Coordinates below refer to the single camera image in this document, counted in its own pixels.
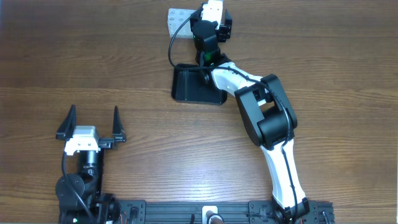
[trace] cable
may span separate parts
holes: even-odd
[[[169,57],[169,62],[170,62],[170,64],[174,67],[174,69],[177,69],[177,70],[199,71],[199,70],[224,69],[224,70],[232,71],[232,72],[234,72],[234,73],[236,73],[236,74],[242,76],[242,77],[245,78],[247,81],[254,82],[254,83],[256,83],[256,84],[258,84],[258,85],[264,87],[264,88],[274,97],[274,99],[275,99],[276,101],[278,101],[278,103],[280,103],[280,106],[282,107],[282,109],[283,109],[283,111],[284,111],[284,114],[285,114],[285,117],[286,117],[286,121],[287,121],[286,139],[285,139],[284,143],[282,144],[280,150],[281,150],[281,152],[282,152],[282,154],[283,154],[283,156],[284,156],[284,159],[285,159],[286,168],[287,168],[287,173],[288,173],[288,175],[289,175],[289,180],[290,180],[290,186],[291,186],[292,191],[293,191],[294,203],[295,203],[295,213],[294,213],[294,217],[293,217],[293,219],[292,219],[292,223],[295,223],[296,216],[297,216],[297,210],[298,210],[298,208],[297,208],[297,207],[298,207],[298,204],[297,204],[297,195],[296,195],[295,187],[294,187],[294,184],[293,184],[292,174],[291,174],[291,172],[290,172],[289,162],[288,162],[288,160],[287,160],[286,152],[285,152],[285,149],[284,149],[284,147],[286,146],[286,144],[287,144],[288,141],[289,141],[290,132],[291,132],[291,126],[290,126],[289,114],[287,113],[286,108],[285,108],[285,106],[284,106],[282,100],[280,100],[280,98],[276,95],[276,93],[275,93],[274,91],[272,91],[265,83],[262,83],[262,82],[260,82],[260,81],[258,81],[258,80],[251,79],[251,78],[249,78],[247,75],[241,73],[240,71],[238,71],[238,70],[236,70],[236,69],[233,69],[233,68],[230,68],[230,67],[219,67],[219,66],[195,67],[195,68],[182,68],[182,67],[176,66],[176,65],[173,63],[172,59],[171,59],[172,46],[173,46],[174,40],[175,40],[175,38],[176,38],[178,32],[179,32],[180,29],[181,29],[181,28],[182,28],[182,27],[183,27],[183,26],[196,14],[196,13],[198,13],[199,11],[200,11],[200,9],[199,9],[199,10],[196,10],[194,13],[192,13],[192,14],[188,17],[188,19],[185,20],[185,21],[180,25],[180,27],[175,31],[175,33],[174,33],[174,35],[173,35],[173,37],[172,37],[172,39],[171,39],[171,41],[170,41],[169,51],[168,51],[168,54],[167,54],[168,57]]]
[[[67,186],[72,191],[72,193],[75,195],[75,197],[78,199],[78,201],[81,204],[81,206],[83,207],[83,209],[86,211],[88,217],[91,220],[91,224],[96,224],[97,222],[96,222],[92,212],[90,211],[90,209],[88,209],[88,207],[84,203],[83,199],[81,199],[81,197],[77,193],[75,187],[72,185],[72,182],[70,181],[70,179],[68,177],[68,174],[67,174],[67,171],[66,171],[66,161],[67,161],[67,153],[63,152],[63,155],[62,155],[62,166],[61,166],[63,178],[65,178]]]

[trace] table top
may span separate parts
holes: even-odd
[[[175,102],[167,60],[170,7],[200,1],[2,2],[0,222],[56,222],[70,105],[79,125],[110,136],[119,106],[127,143],[105,158],[103,187],[120,199],[268,200],[262,151],[236,100]],[[334,203],[337,223],[394,223],[397,213],[398,1],[224,2],[239,68],[276,74],[298,118],[294,156],[310,200]],[[175,63],[194,63],[178,39]],[[75,170],[76,157],[68,159]]]

